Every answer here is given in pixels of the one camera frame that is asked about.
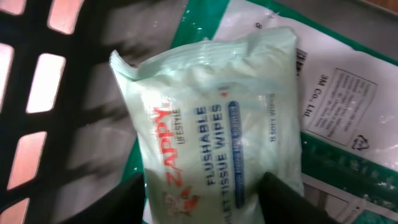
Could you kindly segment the green 3M product package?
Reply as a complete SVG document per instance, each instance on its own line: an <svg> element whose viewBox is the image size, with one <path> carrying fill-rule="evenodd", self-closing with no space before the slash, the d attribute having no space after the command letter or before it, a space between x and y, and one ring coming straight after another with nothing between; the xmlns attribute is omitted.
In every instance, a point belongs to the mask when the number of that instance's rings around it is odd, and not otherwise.
<svg viewBox="0 0 398 224"><path fill-rule="evenodd" d="M299 194L338 223L397 222L397 63L271 1L190 1L172 48L297 37Z"/></svg>

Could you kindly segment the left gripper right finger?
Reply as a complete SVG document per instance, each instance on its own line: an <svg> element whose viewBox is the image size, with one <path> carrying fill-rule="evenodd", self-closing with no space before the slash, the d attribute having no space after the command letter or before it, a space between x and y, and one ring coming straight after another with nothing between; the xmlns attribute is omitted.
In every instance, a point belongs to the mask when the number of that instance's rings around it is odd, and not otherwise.
<svg viewBox="0 0 398 224"><path fill-rule="evenodd" d="M338 224L271 172L259 182L258 196L266 223Z"/></svg>

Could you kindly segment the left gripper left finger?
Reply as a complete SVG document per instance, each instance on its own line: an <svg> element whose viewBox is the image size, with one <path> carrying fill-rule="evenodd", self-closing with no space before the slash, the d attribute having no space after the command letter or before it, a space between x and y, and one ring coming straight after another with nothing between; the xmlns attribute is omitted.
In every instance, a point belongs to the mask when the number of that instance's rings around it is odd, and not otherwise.
<svg viewBox="0 0 398 224"><path fill-rule="evenodd" d="M141 224L145 204L144 176L136 173L63 224Z"/></svg>

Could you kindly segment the teal tissue packet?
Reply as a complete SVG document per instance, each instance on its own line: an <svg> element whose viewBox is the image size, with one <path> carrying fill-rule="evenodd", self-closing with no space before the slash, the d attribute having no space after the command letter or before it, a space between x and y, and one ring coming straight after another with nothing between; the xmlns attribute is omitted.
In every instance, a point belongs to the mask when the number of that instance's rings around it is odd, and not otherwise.
<svg viewBox="0 0 398 224"><path fill-rule="evenodd" d="M299 194L297 37L288 27L109 65L137 131L154 223L262 223L266 172Z"/></svg>

